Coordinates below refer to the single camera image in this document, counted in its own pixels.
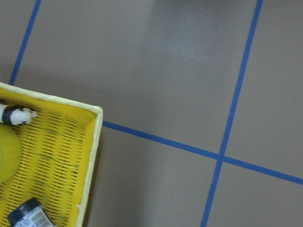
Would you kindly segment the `panda figurine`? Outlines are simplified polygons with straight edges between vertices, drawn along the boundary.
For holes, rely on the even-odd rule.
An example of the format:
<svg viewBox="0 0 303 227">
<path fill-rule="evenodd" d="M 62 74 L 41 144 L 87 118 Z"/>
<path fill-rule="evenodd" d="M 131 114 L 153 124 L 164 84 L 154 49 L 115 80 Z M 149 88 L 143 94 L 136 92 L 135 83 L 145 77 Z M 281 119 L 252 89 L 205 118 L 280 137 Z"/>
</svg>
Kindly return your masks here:
<svg viewBox="0 0 303 227">
<path fill-rule="evenodd" d="M 23 126 L 30 124 L 38 113 L 21 105 L 7 105 L 0 101 L 0 123 L 9 126 Z"/>
</svg>

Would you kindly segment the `yellow tape roll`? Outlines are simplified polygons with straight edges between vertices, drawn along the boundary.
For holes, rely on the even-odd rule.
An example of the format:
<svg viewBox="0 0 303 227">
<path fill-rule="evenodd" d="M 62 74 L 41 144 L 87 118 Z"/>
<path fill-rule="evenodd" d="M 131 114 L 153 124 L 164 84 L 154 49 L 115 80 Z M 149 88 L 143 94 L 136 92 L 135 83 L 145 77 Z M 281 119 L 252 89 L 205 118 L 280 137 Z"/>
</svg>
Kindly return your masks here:
<svg viewBox="0 0 303 227">
<path fill-rule="evenodd" d="M 8 181 L 19 168 L 22 145 L 18 135 L 7 125 L 0 125 L 0 183 Z"/>
</svg>

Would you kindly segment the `small black-capped jar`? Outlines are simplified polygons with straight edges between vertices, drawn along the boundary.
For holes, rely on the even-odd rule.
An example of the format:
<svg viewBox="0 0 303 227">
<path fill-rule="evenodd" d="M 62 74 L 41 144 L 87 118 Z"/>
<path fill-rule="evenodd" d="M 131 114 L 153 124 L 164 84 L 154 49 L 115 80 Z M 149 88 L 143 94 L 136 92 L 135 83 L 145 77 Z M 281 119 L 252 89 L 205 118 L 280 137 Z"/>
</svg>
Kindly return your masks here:
<svg viewBox="0 0 303 227">
<path fill-rule="evenodd" d="M 31 198 L 7 216 L 11 227 L 56 227 L 37 198 Z"/>
</svg>

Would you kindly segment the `yellow woven basket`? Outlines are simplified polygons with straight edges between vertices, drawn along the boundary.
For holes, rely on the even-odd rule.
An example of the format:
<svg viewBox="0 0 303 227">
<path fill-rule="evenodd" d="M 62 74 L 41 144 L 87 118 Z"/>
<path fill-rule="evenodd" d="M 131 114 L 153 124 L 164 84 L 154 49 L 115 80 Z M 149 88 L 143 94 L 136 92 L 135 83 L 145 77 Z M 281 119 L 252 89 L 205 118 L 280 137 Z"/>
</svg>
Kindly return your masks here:
<svg viewBox="0 0 303 227">
<path fill-rule="evenodd" d="M 1 83 L 7 104 L 37 111 L 37 117 L 14 131 L 22 143 L 16 174 L 0 186 L 0 224 L 10 225 L 13 209 L 35 197 L 59 227 L 81 227 L 101 133 L 103 110 L 57 96 Z"/>
</svg>

